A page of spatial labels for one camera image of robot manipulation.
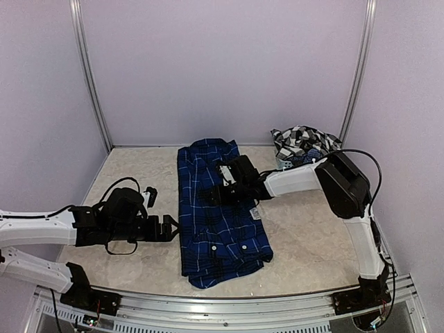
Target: folded shirt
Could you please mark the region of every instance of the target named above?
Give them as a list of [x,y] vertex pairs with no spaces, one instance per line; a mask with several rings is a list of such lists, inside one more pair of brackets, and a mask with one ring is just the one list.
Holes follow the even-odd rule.
[[213,205],[209,192],[223,180],[217,164],[239,156],[236,142],[203,139],[178,151],[182,275],[205,289],[254,273],[273,258],[253,200]]

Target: white tag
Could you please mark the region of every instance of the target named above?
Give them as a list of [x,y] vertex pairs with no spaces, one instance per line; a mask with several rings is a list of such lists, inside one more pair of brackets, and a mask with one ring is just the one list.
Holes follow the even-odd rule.
[[256,207],[250,209],[250,214],[253,218],[253,220],[260,220],[261,216],[259,215],[259,210],[257,210]]

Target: robotic arm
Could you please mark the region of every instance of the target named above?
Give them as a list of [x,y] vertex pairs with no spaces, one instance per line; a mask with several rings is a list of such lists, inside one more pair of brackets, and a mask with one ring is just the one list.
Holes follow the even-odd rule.
[[60,302],[116,315],[121,296],[91,288],[83,268],[68,263],[49,262],[13,246],[24,244],[62,244],[71,246],[104,245],[126,240],[171,241],[179,232],[169,215],[159,223],[159,216],[147,214],[154,205],[157,191],[148,187],[143,194],[129,189],[115,189],[110,197],[92,207],[68,206],[55,213],[12,213],[0,211],[0,275],[24,280],[61,293]]
[[300,167],[263,173],[242,155],[219,165],[219,172],[224,181],[213,188],[210,200],[214,204],[234,204],[245,198],[270,200],[291,192],[322,189],[331,210],[347,226],[359,262],[359,288],[333,295],[336,314],[391,301],[386,285],[389,267],[380,255],[380,233],[370,208],[370,183],[344,152]]

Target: metal frame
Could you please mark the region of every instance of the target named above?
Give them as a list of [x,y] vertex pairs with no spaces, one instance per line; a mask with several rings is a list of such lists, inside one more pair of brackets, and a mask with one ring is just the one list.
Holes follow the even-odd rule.
[[344,120],[342,122],[341,133],[339,139],[344,143],[347,139],[352,122],[353,114],[355,113],[356,103],[361,89],[362,79],[366,70],[367,55],[370,49],[370,40],[373,32],[373,25],[375,23],[376,14],[376,0],[367,0],[366,18],[364,20],[364,29],[362,31],[361,46],[359,47],[358,63],[355,70],[355,77],[353,78],[352,91],[348,98],[347,109],[345,111]]
[[80,0],[69,0],[71,7],[72,23],[74,26],[74,34],[76,36],[78,52],[83,68],[83,74],[85,76],[85,82],[88,88],[89,97],[91,98],[92,108],[94,116],[96,118],[97,126],[99,127],[100,134],[103,140],[108,154],[113,148],[110,132],[106,126],[105,117],[99,102],[99,96],[97,95],[96,83],[92,75],[91,64],[89,62],[88,49],[85,37],[85,30],[83,28],[82,9],[80,6]]
[[[389,289],[393,290],[391,279]],[[329,322],[365,313],[336,316],[331,295],[334,291],[266,298],[187,298],[143,293],[119,292],[123,298],[116,317],[101,315],[96,332],[309,332],[319,327],[329,332]],[[406,302],[415,333],[429,332],[422,306],[410,275],[396,278],[396,303]],[[73,323],[85,314],[94,315],[66,305],[57,304],[60,320]],[[38,288],[29,308],[26,333],[35,333],[43,314],[53,316],[51,294]]]

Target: white wall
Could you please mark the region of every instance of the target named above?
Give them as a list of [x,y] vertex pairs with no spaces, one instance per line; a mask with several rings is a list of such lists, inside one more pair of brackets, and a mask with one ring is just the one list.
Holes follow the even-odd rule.
[[339,134],[366,0],[82,1],[116,145],[203,137],[270,144],[297,124]]
[[[80,204],[106,153],[92,113],[69,2],[0,1],[0,209]],[[55,259],[58,246],[24,250]],[[23,332],[35,286],[0,279],[0,332]]]
[[[411,273],[436,333],[444,327],[443,131],[443,2],[378,1],[346,146],[371,152],[381,164],[377,219],[398,270]],[[375,175],[371,162],[360,161]]]

